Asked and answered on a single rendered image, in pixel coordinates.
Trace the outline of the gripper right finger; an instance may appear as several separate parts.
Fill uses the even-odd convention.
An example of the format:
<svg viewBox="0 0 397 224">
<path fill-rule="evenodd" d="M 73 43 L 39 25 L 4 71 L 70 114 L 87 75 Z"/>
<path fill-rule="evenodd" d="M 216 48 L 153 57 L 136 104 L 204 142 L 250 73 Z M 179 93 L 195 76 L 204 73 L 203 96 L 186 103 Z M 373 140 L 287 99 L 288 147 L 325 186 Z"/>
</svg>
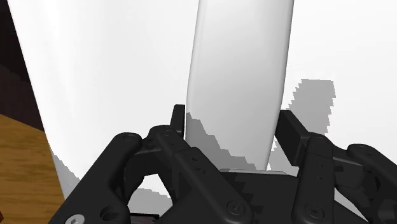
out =
<svg viewBox="0 0 397 224">
<path fill-rule="evenodd" d="M 343 150 L 290 110 L 279 113 L 275 137 L 299 168 L 293 224 L 397 224 L 397 165 L 381 152 L 366 144 Z"/>
</svg>

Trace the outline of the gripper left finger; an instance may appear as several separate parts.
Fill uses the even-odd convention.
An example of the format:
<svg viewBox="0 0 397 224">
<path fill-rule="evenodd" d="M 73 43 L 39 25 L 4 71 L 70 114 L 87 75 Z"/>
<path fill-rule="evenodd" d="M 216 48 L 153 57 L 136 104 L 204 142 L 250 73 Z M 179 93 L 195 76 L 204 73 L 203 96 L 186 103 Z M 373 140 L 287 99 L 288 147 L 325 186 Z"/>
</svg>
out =
<svg viewBox="0 0 397 224">
<path fill-rule="evenodd" d="M 145 176 L 160 176 L 172 207 L 155 224 L 252 224 L 250 205 L 212 162 L 183 139 L 185 107 L 147 137 L 117 134 L 48 224 L 146 224 L 128 201 Z"/>
</svg>

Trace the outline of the white tall rounded object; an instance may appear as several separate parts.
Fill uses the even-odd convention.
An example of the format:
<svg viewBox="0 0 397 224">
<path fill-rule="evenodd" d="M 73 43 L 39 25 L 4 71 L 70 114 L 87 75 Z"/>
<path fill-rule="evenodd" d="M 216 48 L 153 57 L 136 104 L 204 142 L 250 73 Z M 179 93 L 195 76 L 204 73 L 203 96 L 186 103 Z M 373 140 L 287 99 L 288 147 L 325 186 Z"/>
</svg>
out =
<svg viewBox="0 0 397 224">
<path fill-rule="evenodd" d="M 219 169 L 264 171 L 281 109 L 294 0 L 200 0 L 186 142 Z"/>
</svg>

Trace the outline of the white glossy furniture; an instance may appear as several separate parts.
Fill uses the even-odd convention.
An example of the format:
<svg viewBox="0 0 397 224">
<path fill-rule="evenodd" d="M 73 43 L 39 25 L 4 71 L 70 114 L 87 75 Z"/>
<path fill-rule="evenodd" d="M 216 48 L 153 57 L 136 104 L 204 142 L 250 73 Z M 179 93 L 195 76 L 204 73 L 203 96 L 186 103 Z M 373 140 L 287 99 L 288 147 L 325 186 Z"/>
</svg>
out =
<svg viewBox="0 0 397 224">
<path fill-rule="evenodd" d="M 6 0 L 50 148 L 81 179 L 113 136 L 185 104 L 200 0 Z M 294 0 L 281 109 L 335 143 L 386 140 L 397 0 Z M 295 174 L 273 140 L 266 169 Z"/>
</svg>

